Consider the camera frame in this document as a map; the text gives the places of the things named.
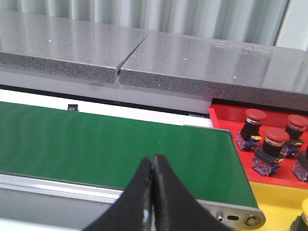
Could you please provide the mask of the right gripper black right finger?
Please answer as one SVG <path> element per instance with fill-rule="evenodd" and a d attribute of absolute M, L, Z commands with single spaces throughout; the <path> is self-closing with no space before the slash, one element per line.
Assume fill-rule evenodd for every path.
<path fill-rule="evenodd" d="M 154 157 L 154 216 L 157 231 L 229 231 L 186 189 L 164 155 Z"/>

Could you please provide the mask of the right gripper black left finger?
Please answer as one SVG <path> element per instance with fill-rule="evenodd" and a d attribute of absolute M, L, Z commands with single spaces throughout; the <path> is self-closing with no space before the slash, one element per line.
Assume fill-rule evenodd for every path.
<path fill-rule="evenodd" d="M 152 225 L 152 162 L 144 157 L 120 197 L 85 231 L 149 231 Z"/>

